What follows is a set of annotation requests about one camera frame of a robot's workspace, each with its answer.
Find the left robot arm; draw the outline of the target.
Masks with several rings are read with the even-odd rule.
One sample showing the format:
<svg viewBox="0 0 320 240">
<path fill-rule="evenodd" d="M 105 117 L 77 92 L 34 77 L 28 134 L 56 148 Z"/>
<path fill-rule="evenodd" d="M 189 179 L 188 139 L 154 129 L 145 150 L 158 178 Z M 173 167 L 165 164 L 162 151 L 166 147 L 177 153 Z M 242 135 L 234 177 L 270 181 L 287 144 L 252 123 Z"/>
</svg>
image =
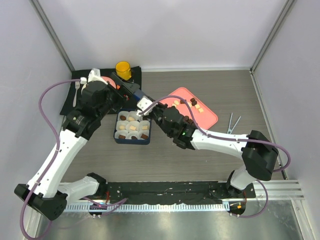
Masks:
<svg viewBox="0 0 320 240">
<path fill-rule="evenodd" d="M 61 132 L 55 134 L 56 145 L 34 177 L 27 184 L 18 184 L 14 190 L 24 206 L 50 221 L 57 219 L 67 204 L 87 196 L 100 200 L 106 195 L 107 181 L 96 173 L 65 186 L 60 183 L 75 156 L 101 126 L 103 117 L 137 98 L 139 84 L 121 80 L 115 73 L 110 77 L 116 86 L 99 76 L 81 78 L 84 85 L 81 96 L 66 116 Z"/>
</svg>

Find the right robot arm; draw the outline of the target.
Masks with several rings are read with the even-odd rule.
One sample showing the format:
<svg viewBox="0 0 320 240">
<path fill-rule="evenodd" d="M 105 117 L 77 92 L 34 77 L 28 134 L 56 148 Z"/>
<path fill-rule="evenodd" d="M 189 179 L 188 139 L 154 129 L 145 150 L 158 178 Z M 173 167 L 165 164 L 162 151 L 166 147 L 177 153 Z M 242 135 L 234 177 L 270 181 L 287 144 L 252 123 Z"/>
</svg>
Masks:
<svg viewBox="0 0 320 240">
<path fill-rule="evenodd" d="M 261 132 L 252 130 L 248 135 L 230 137 L 227 133 L 197 128 L 192 119 L 163 104 L 154 106 L 149 116 L 181 149 L 215 151 L 243 161 L 227 179 L 227 196 L 238 197 L 256 180 L 271 180 L 279 151 Z"/>
</svg>

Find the dark blue box lid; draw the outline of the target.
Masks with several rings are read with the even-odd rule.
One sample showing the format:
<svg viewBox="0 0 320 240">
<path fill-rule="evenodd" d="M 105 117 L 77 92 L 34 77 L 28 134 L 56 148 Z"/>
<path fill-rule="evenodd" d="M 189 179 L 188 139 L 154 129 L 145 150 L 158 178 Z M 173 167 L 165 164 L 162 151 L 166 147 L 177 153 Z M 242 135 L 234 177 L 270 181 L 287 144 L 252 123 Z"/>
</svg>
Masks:
<svg viewBox="0 0 320 240">
<path fill-rule="evenodd" d="M 141 89 L 138 89 L 134 94 L 133 98 L 138 102 L 140 101 L 143 97 L 146 97 L 147 99 L 151 100 L 152 102 L 154 101 L 153 98 L 151 98 L 149 95 L 144 93 Z"/>
</svg>

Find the light blue plastic tongs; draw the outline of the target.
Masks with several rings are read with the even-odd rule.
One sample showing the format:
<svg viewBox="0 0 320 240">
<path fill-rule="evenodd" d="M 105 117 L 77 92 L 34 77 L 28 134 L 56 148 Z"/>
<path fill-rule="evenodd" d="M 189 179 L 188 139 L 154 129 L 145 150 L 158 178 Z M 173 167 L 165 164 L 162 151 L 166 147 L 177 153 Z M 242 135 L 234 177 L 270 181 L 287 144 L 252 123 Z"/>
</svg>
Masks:
<svg viewBox="0 0 320 240">
<path fill-rule="evenodd" d="M 229 122 L 228 122 L 228 128 L 227 128 L 227 132 L 226 132 L 227 134 L 231 134 L 234 131 L 235 127 L 237 126 L 237 124 L 239 123 L 241 118 L 242 117 L 239 116 L 236 119 L 236 121 L 234 122 L 234 124 L 232 124 L 233 123 L 233 113 L 230 114 Z"/>
</svg>

